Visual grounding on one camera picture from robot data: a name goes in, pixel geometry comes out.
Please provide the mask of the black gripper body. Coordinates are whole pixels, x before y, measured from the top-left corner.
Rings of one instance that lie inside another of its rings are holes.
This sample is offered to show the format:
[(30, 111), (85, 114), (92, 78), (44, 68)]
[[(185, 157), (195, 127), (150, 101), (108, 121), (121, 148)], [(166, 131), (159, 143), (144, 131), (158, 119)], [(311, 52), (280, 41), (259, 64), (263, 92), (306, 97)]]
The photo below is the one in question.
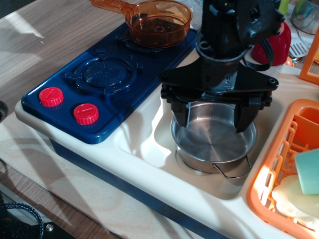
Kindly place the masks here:
[(199, 57), (193, 63), (163, 71), (161, 96), (174, 110), (185, 110), (192, 102), (234, 104), (259, 110), (272, 102), (278, 80), (244, 66)]

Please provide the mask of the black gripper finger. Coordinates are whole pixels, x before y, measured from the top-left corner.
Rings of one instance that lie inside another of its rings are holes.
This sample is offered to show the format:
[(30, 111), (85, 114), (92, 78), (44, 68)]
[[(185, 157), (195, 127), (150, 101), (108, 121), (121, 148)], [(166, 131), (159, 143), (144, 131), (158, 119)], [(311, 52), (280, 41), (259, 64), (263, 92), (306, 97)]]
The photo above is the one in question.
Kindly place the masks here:
[(248, 97), (235, 107), (234, 125), (236, 132), (245, 131), (256, 118), (262, 106), (261, 97)]
[(189, 125), (191, 102), (184, 102), (176, 97), (172, 97), (170, 104), (178, 125), (187, 128)]

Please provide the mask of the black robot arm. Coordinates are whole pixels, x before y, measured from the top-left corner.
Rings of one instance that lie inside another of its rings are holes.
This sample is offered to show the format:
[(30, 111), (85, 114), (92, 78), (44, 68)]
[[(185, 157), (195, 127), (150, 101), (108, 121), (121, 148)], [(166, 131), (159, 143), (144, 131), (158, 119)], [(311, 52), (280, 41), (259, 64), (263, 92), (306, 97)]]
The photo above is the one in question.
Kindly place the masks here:
[(161, 97), (187, 127), (193, 102), (234, 104), (234, 126), (244, 131), (272, 102), (277, 79), (264, 74), (274, 62), (269, 38), (284, 16), (277, 0), (206, 0), (196, 36), (198, 59), (160, 73)]

